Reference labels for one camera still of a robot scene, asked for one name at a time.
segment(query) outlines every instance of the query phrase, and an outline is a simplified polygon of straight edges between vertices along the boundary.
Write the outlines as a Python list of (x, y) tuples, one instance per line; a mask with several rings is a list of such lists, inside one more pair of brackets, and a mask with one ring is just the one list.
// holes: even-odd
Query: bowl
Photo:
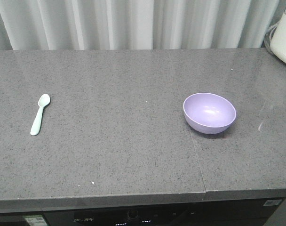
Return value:
[(236, 118), (234, 106), (227, 99), (212, 93), (196, 93), (187, 97), (183, 110), (188, 124), (206, 134), (223, 132)]

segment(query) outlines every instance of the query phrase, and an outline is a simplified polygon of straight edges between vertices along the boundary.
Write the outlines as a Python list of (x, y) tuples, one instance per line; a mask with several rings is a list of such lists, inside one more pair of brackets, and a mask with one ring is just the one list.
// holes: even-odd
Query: white curtain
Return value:
[(0, 49), (258, 48), (279, 0), (0, 0)]

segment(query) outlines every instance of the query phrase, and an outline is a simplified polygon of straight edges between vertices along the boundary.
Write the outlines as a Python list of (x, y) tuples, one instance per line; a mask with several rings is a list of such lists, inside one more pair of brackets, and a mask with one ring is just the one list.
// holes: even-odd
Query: spoon bowl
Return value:
[(50, 96), (48, 94), (43, 94), (39, 99), (39, 106), (46, 107), (50, 103)]

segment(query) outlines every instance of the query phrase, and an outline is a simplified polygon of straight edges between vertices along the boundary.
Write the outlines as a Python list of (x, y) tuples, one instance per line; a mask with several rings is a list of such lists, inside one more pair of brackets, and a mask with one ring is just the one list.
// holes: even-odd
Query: bowl rim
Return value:
[[(199, 122), (193, 120), (193, 119), (187, 114), (187, 112), (185, 111), (185, 102), (186, 102), (187, 99), (189, 99), (190, 97), (195, 96), (195, 95), (199, 95), (199, 94), (210, 94), (210, 95), (217, 96), (217, 97), (222, 98), (222, 99), (224, 99), (225, 101), (227, 101), (227, 102), (231, 105), (231, 107), (233, 108), (234, 113), (235, 113), (235, 114), (234, 114), (234, 118), (231, 120), (231, 122), (230, 122), (230, 123), (227, 123), (227, 124), (225, 124), (225, 125), (223, 125), (223, 126), (215, 127), (215, 126), (207, 126), (207, 125), (205, 125), (205, 124), (202, 124), (202, 123), (199, 123)], [(222, 96), (220, 96), (220, 95), (214, 94), (214, 93), (195, 93), (195, 94), (192, 94), (192, 95), (188, 96), (188, 97), (184, 100), (184, 102), (183, 102), (183, 111), (184, 111), (184, 114), (186, 114), (186, 116), (187, 116), (190, 120), (194, 121), (195, 123), (197, 123), (197, 124), (199, 124), (199, 125), (201, 125), (201, 126), (205, 126), (205, 127), (208, 127), (208, 128), (222, 128), (222, 127), (230, 126), (230, 125), (235, 121), (236, 115), (237, 115), (237, 114), (236, 114), (236, 109), (235, 109), (235, 107), (233, 106), (233, 104), (232, 104), (229, 100), (227, 100), (226, 98), (224, 98), (224, 97), (222, 97)]]

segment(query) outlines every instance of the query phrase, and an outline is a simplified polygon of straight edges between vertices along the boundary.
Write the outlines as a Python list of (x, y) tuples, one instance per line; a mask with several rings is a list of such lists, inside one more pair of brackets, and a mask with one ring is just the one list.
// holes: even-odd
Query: plastic spoon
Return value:
[(50, 97), (48, 94), (43, 94), (39, 99), (39, 110), (36, 114), (36, 117), (34, 119), (33, 125), (30, 130), (30, 135), (35, 136), (38, 135), (40, 132), (40, 124), (41, 124), (41, 118), (43, 116), (43, 110), (44, 107), (46, 107), (50, 103)]

